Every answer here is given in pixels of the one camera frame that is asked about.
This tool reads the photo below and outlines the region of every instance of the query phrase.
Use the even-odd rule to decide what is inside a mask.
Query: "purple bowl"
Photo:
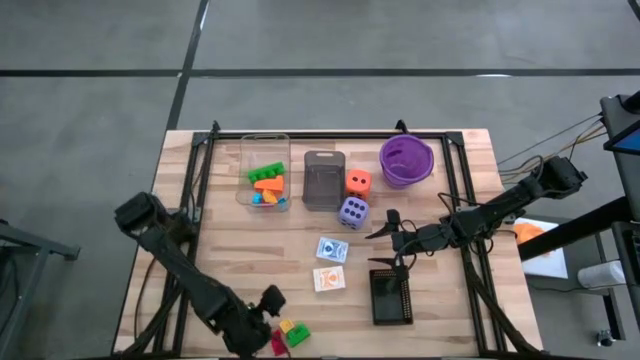
[[[423,180],[433,170],[433,150],[413,135],[397,135],[380,149],[387,184],[402,188]]]

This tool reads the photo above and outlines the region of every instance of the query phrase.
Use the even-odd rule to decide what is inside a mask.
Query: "gray plastic container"
[[[345,157],[340,151],[304,154],[302,202],[309,211],[339,211],[345,192]]]

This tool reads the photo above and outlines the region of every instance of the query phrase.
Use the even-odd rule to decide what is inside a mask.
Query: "clear plastic container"
[[[345,156],[340,151],[304,154],[302,202],[309,211],[339,211],[345,192]]]
[[[282,162],[284,165],[284,203],[253,203],[256,193],[249,180],[249,171]],[[240,139],[240,173],[236,201],[252,209],[264,211],[286,211],[290,206],[291,191],[291,142],[286,134],[251,134]]]

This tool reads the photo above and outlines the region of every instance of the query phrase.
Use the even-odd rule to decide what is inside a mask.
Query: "white container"
[[[626,283],[620,260],[581,269],[578,271],[578,282],[587,289],[606,288]]]

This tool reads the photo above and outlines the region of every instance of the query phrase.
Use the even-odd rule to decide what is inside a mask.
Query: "dice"
[[[371,174],[364,170],[349,170],[347,173],[346,188],[347,196],[353,196],[367,201],[371,190]]]
[[[353,230],[358,230],[364,224],[364,219],[369,214],[369,205],[364,200],[350,196],[342,204],[338,219],[340,223]]]

